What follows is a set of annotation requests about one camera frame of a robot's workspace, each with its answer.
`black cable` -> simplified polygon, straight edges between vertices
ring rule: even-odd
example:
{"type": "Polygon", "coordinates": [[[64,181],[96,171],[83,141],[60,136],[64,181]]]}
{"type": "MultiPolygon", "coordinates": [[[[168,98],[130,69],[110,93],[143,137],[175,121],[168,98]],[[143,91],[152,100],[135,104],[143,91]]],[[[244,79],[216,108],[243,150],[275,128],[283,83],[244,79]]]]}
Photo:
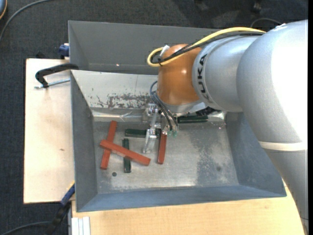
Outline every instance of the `black cable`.
{"type": "Polygon", "coordinates": [[[250,28],[253,28],[253,25],[258,22],[258,21],[270,21],[270,22],[273,22],[273,23],[277,23],[277,24],[283,24],[275,19],[271,19],[271,18],[258,18],[256,20],[254,20],[251,25],[250,25],[250,28]]]}
{"type": "Polygon", "coordinates": [[[171,117],[171,119],[174,121],[175,125],[178,127],[178,123],[176,118],[173,116],[173,114],[170,112],[169,109],[166,108],[166,106],[162,103],[161,99],[158,97],[158,95],[156,94],[156,98],[157,100],[160,102],[161,106],[165,109],[165,111],[167,112],[167,114],[171,117]]]}
{"type": "Polygon", "coordinates": [[[168,124],[169,124],[169,126],[170,126],[170,131],[171,131],[171,130],[173,129],[173,126],[172,126],[172,123],[171,123],[171,121],[170,121],[170,118],[169,118],[169,116],[167,115],[166,110],[165,110],[165,109],[159,104],[159,102],[157,101],[157,99],[156,99],[156,97],[155,97],[155,92],[153,92],[151,98],[152,98],[152,100],[154,101],[154,103],[155,103],[158,107],[161,108],[161,110],[162,110],[162,112],[163,112],[163,114],[164,114],[164,116],[165,116],[165,118],[166,118],[166,120],[167,120],[167,122],[168,122],[168,124]]]}
{"type": "Polygon", "coordinates": [[[1,235],[8,235],[8,234],[12,234],[13,232],[16,232],[18,230],[21,230],[21,229],[24,229],[24,228],[28,228],[28,227],[31,227],[31,226],[47,226],[49,225],[51,222],[49,221],[44,221],[44,222],[36,222],[36,223],[31,223],[31,224],[27,224],[27,225],[23,225],[23,226],[19,226],[17,228],[14,228],[12,230],[9,230],[1,235]]]}
{"type": "Polygon", "coordinates": [[[209,39],[208,41],[205,41],[203,43],[200,43],[198,45],[195,45],[195,46],[192,46],[193,44],[195,44],[196,42],[192,43],[192,44],[189,44],[188,46],[192,46],[192,47],[188,47],[185,46],[181,49],[179,49],[178,51],[174,52],[172,55],[164,58],[164,59],[158,59],[157,62],[153,62],[151,60],[151,63],[153,64],[158,64],[158,63],[162,63],[162,62],[165,62],[165,61],[168,61],[176,56],[179,56],[181,54],[184,54],[190,50],[193,50],[195,48],[198,48],[198,47],[201,47],[203,45],[207,45],[209,43],[212,43],[216,40],[220,40],[220,39],[224,39],[224,38],[227,38],[227,37],[230,37],[230,36],[244,36],[244,35],[263,35],[264,33],[263,32],[254,32],[254,31],[234,31],[234,32],[228,32],[228,33],[225,33],[225,34],[221,34],[221,35],[218,35],[212,39],[209,39]]]}
{"type": "Polygon", "coordinates": [[[170,121],[170,119],[169,119],[169,117],[168,117],[168,115],[167,115],[166,110],[165,110],[164,107],[161,105],[160,100],[159,100],[159,98],[157,97],[156,92],[155,92],[155,91],[154,91],[154,92],[152,91],[152,88],[153,88],[153,86],[154,86],[156,83],[157,83],[157,81],[155,81],[155,82],[150,86],[150,97],[151,97],[151,99],[153,100],[153,102],[154,102],[159,108],[161,108],[161,110],[162,110],[163,113],[164,113],[164,116],[165,116],[166,120],[168,121],[168,124],[170,125],[170,130],[172,130],[172,129],[173,129],[173,126],[172,126],[171,121],[170,121]]]}
{"type": "Polygon", "coordinates": [[[43,2],[48,2],[48,1],[54,1],[54,0],[39,0],[39,1],[36,1],[36,2],[32,2],[26,6],[24,6],[23,8],[19,9],[18,11],[16,11],[9,19],[8,21],[6,22],[6,24],[4,25],[3,29],[2,29],[2,32],[0,34],[0,43],[1,43],[1,39],[3,37],[3,34],[6,30],[6,28],[8,27],[9,23],[12,21],[13,18],[15,18],[19,13],[21,13],[22,11],[24,11],[25,9],[33,6],[33,5],[37,5],[39,3],[43,3],[43,2]]]}

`wooden table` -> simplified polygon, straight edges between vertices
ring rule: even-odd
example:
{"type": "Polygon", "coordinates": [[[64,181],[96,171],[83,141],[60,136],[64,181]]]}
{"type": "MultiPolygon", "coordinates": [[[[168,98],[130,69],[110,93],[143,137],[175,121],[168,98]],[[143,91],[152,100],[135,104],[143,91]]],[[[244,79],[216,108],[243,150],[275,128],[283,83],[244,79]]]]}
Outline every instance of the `wooden table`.
{"type": "MultiPolygon", "coordinates": [[[[61,200],[74,179],[69,83],[36,90],[35,73],[66,60],[27,59],[24,202],[61,200]]],[[[50,75],[47,81],[66,78],[50,75]]],[[[90,217],[92,235],[302,235],[295,202],[287,197],[127,210],[76,212],[90,217]]]]}

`dark carpet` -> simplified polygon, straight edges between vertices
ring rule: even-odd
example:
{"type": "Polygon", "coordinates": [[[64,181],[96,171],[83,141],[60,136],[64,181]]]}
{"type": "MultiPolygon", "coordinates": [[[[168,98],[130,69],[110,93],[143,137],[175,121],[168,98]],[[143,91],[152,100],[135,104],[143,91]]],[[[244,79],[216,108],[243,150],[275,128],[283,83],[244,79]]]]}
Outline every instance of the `dark carpet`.
{"type": "MultiPolygon", "coordinates": [[[[8,0],[5,22],[19,8],[37,0],[8,0]]],[[[23,204],[24,60],[40,51],[60,58],[57,50],[68,42],[67,21],[98,21],[184,27],[250,26],[258,18],[282,23],[308,18],[309,0],[263,0],[259,14],[253,0],[59,0],[33,6],[8,26],[0,42],[0,234],[32,222],[50,221],[58,204],[23,204]]],[[[258,21],[254,27],[277,24],[258,21]]],[[[16,234],[42,234],[43,227],[16,234]]],[[[55,234],[67,234],[67,224],[55,234]]]]}

